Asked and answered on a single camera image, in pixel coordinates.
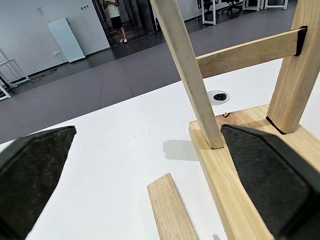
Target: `wooden plank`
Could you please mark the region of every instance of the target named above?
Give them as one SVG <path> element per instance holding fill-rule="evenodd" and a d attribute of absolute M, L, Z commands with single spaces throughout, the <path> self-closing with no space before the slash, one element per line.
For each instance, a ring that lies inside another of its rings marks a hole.
<path fill-rule="evenodd" d="M 320 173 L 320 141 L 302 126 L 280 134 L 266 120 L 268 106 L 232 112 L 227 118 L 219 115 L 216 120 L 219 128 L 233 124 L 277 135 Z M 196 121 L 190 122 L 189 133 L 228 239 L 273 239 L 239 180 L 228 147 L 210 149 Z"/>
<path fill-rule="evenodd" d="M 223 142 L 207 90 L 176 0 L 151 0 L 205 140 L 219 149 Z"/>
<path fill-rule="evenodd" d="M 320 1 L 299 0 L 292 29 L 307 26 L 300 56 L 286 57 L 271 99 L 268 117 L 284 133 L 299 128 L 320 70 Z"/>
<path fill-rule="evenodd" d="M 198 56 L 197 62 L 203 78 L 293 56 L 297 52 L 296 29 L 258 40 L 246 42 L 219 51 Z"/>
<path fill-rule="evenodd" d="M 170 173 L 147 186 L 161 240 L 197 240 L 196 231 Z"/>
<path fill-rule="evenodd" d="M 228 147 L 210 149 L 196 121 L 189 133 L 228 240 L 273 240 L 242 186 Z"/>

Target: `doorway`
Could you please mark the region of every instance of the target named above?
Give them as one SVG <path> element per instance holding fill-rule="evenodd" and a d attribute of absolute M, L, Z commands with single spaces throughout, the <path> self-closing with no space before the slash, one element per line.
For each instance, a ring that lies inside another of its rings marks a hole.
<path fill-rule="evenodd" d="M 150 0 L 118 1 L 121 21 L 128 41 L 148 35 L 156 30 Z M 120 37 L 112 26 L 108 9 L 104 9 L 103 2 L 104 0 L 92 0 L 106 38 L 110 46 L 113 47 L 119 44 Z"/>

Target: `black shorts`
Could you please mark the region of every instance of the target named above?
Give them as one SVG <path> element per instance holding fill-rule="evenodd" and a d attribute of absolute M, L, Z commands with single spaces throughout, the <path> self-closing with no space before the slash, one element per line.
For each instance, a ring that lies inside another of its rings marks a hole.
<path fill-rule="evenodd" d="M 111 17 L 110 20 L 114 29 L 119 29 L 122 27 L 122 21 L 120 16 Z"/>

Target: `white cabinet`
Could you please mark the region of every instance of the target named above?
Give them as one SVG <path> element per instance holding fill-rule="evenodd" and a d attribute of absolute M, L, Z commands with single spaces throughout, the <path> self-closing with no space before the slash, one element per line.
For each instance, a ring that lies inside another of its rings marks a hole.
<path fill-rule="evenodd" d="M 66 18 L 50 22 L 48 27 L 69 63 L 85 58 Z"/>

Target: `white wall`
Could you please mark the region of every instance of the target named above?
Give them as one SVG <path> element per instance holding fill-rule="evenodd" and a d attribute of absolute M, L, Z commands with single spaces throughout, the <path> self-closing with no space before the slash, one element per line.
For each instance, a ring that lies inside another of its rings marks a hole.
<path fill-rule="evenodd" d="M 0 52 L 28 75 L 58 65 L 53 52 L 60 47 L 47 24 L 61 18 L 70 21 L 85 55 L 110 47 L 91 0 L 0 0 Z"/>
<path fill-rule="evenodd" d="M 197 0 L 177 0 L 183 20 L 189 20 L 201 15 Z"/>

